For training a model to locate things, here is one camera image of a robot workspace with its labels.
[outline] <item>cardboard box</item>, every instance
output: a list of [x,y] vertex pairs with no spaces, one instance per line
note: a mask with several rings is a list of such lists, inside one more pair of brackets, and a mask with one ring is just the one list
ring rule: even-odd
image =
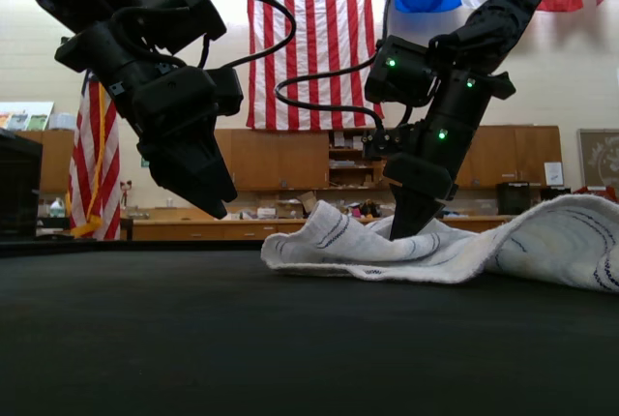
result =
[[311,213],[313,207],[316,206],[318,200],[314,192],[307,192],[299,196],[299,200],[303,203],[303,207],[308,213]]
[[303,203],[295,199],[279,200],[277,203],[278,218],[301,219],[303,217]]

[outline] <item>black table surface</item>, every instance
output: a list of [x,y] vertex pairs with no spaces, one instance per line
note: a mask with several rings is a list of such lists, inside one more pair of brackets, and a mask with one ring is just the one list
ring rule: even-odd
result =
[[0,416],[616,414],[618,373],[595,292],[285,277],[258,251],[0,259]]

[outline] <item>cabinet door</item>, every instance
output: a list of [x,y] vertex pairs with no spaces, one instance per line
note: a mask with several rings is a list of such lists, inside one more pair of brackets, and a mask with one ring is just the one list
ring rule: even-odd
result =
[[69,189],[69,164],[74,152],[73,131],[43,132],[41,192],[66,193]]
[[469,151],[457,174],[456,184],[462,189],[473,187],[473,164],[471,163],[471,152]]
[[215,129],[215,140],[230,175],[232,175],[232,132],[232,129]]
[[235,129],[232,132],[230,175],[239,191],[280,187],[278,134]]
[[218,224],[165,224],[133,226],[133,239],[187,241],[223,240],[223,226]]
[[544,163],[562,161],[559,128],[516,128],[516,156],[518,179],[545,186]]
[[280,134],[280,185],[282,189],[329,187],[329,135]]
[[514,128],[485,126],[477,130],[471,150],[473,187],[492,188],[517,180]]

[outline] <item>box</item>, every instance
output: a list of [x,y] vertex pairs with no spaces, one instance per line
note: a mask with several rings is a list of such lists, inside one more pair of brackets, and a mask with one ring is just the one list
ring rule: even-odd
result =
[[303,203],[296,198],[279,200],[276,208],[278,210],[278,218],[301,219],[303,217]]
[[278,212],[275,208],[258,208],[259,220],[276,220]]
[[308,213],[311,213],[313,207],[316,206],[318,200],[316,199],[316,194],[314,192],[307,192],[303,195],[299,196],[299,200],[303,203],[303,207]]

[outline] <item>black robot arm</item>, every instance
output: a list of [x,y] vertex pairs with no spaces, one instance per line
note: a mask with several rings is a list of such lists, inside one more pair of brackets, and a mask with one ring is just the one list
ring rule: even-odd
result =
[[226,32],[210,0],[36,0],[75,36],[56,60],[92,73],[139,137],[137,148],[165,187],[211,215],[236,198],[214,129],[243,99],[232,68],[203,71],[170,55]]
[[366,84],[375,103],[408,108],[431,102],[415,125],[366,133],[365,154],[388,158],[396,198],[391,238],[417,234],[457,192],[457,174],[492,97],[516,92],[507,73],[492,75],[516,46],[542,0],[487,0],[461,28],[429,47],[396,36],[379,43]]

